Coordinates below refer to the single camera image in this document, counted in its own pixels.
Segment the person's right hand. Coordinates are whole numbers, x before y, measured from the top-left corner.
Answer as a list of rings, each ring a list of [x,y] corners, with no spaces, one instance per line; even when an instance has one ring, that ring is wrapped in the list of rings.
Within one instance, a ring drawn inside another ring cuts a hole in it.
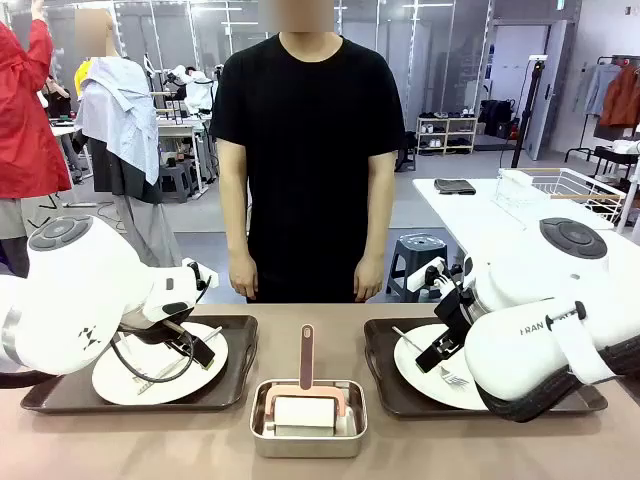
[[[229,280],[233,289],[246,299],[255,300],[258,292],[258,275],[251,258],[234,260],[229,267]]]

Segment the person's left hand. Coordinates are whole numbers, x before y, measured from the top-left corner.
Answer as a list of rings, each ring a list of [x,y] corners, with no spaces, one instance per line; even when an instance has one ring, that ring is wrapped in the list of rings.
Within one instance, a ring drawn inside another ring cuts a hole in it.
[[[383,283],[384,263],[380,258],[363,257],[355,269],[354,295],[357,303],[363,303],[377,295]]]

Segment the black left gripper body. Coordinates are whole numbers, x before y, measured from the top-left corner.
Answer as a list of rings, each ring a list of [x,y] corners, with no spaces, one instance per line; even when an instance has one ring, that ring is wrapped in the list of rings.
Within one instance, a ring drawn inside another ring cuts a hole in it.
[[[165,344],[174,350],[192,350],[193,337],[181,325],[169,320],[163,320],[148,329],[133,328],[120,325],[118,331],[132,334],[148,345]]]

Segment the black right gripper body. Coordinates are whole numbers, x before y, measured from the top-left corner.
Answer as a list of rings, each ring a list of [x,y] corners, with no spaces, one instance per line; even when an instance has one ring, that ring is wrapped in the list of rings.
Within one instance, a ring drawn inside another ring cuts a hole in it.
[[[474,301],[475,297],[470,289],[454,288],[435,307],[435,315],[448,327],[449,338],[452,341],[465,340],[472,323],[469,307]]]

